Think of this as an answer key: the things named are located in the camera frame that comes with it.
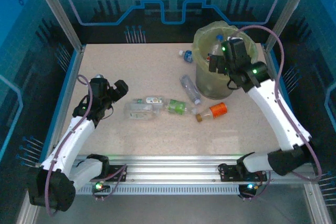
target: orange bottle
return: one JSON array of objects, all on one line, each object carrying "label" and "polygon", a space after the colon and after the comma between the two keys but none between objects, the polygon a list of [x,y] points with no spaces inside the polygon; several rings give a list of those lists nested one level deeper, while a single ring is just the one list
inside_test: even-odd
[{"label": "orange bottle", "polygon": [[202,113],[196,115],[196,119],[198,122],[207,120],[207,119],[214,119],[221,115],[227,113],[227,107],[224,102],[221,102],[217,105],[211,106],[210,108],[204,110]]}]

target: beige tabletop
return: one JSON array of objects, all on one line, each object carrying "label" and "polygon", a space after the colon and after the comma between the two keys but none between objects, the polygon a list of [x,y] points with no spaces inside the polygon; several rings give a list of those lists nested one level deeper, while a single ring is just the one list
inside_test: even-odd
[{"label": "beige tabletop", "polygon": [[[124,118],[124,104],[147,95],[189,102],[179,77],[189,74],[195,80],[196,63],[185,62],[178,51],[190,48],[191,44],[87,45],[79,73],[88,79],[103,74],[110,84],[122,79],[129,92],[113,105],[114,114],[99,123],[80,154],[232,155],[278,149],[269,123],[242,89],[223,100],[228,113],[211,121],[198,123],[195,116],[168,113],[161,113],[154,121]],[[259,60],[265,61],[262,53]],[[63,133],[73,109],[87,92],[84,85],[76,83]],[[202,111],[219,102],[202,97],[198,109]]]}]

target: trash bin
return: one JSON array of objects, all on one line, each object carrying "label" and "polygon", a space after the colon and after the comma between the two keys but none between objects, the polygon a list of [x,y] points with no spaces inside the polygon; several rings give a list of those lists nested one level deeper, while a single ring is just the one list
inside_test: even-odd
[{"label": "trash bin", "polygon": [[[196,61],[196,86],[200,93],[213,100],[228,97],[232,90],[227,88],[229,76],[209,72],[209,63],[206,58],[211,50],[211,45],[216,41],[216,36],[222,34],[224,39],[238,30],[235,26],[229,26],[224,21],[216,21],[197,30],[192,44],[193,59]],[[246,51],[251,57],[251,62],[255,63],[258,59],[256,44],[245,33],[239,33],[246,46]]]}]

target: enclosure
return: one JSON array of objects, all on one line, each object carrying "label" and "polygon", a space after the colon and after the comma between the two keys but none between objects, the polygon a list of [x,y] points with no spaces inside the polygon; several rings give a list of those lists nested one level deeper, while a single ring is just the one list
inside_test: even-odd
[{"label": "enclosure", "polygon": [[[242,90],[223,100],[231,104],[229,111],[235,112],[213,127],[201,128],[166,116],[152,123],[155,131],[148,135],[148,125],[122,119],[125,101],[151,92],[166,97],[183,95],[176,91],[173,77],[188,73],[195,81],[195,69],[178,58],[178,51],[190,50],[196,31],[219,20],[238,28],[263,25],[280,36],[285,50],[281,93],[319,143],[316,153],[327,174],[323,179],[336,173],[336,0],[0,0],[0,7],[2,223],[51,221],[44,208],[30,205],[26,177],[31,166],[50,154],[69,125],[74,107],[87,94],[87,88],[76,83],[79,73],[87,78],[101,73],[110,83],[122,78],[128,82],[127,99],[114,105],[110,121],[97,127],[77,163],[90,152],[103,152],[117,164],[128,162],[129,179],[122,185],[125,192],[119,191],[106,205],[95,205],[91,197],[84,196],[88,193],[83,188],[69,212],[59,213],[50,223],[69,218],[71,223],[89,223],[97,216],[103,216],[102,223],[109,223],[112,206],[113,216],[119,212],[126,216],[133,211],[128,206],[137,208],[142,202],[148,207],[135,210],[137,214],[129,219],[116,217],[118,223],[139,219],[151,223],[140,212],[155,207],[160,212],[163,207],[158,206],[164,204],[172,210],[161,213],[163,223],[181,215],[179,207],[173,209],[179,204],[180,210],[188,209],[185,212],[190,218],[173,218],[174,223],[219,223],[230,211],[236,211],[232,223],[254,223],[259,218],[255,212],[262,216],[259,223],[284,223],[284,217],[267,203],[251,202],[254,205],[249,208],[236,195],[223,195],[218,189],[222,183],[215,170],[223,160],[233,162],[249,152],[278,148],[266,119],[253,101],[244,98]],[[276,75],[280,50],[274,38],[258,29],[246,34],[258,45],[258,59]],[[213,103],[204,101],[205,105]],[[313,168],[307,165],[300,171],[308,173]],[[285,215],[298,223],[336,221],[336,191],[333,183],[328,184],[332,179],[314,184],[292,175],[274,174],[273,178],[265,200],[277,204]],[[162,186],[159,190],[170,188],[173,196],[160,198],[165,193],[150,193],[155,185]],[[173,192],[184,187],[195,191]],[[213,191],[196,192],[197,188]],[[200,214],[200,206],[206,212],[203,201],[217,210]],[[212,219],[221,204],[231,210]],[[87,221],[80,220],[82,215]]]}]

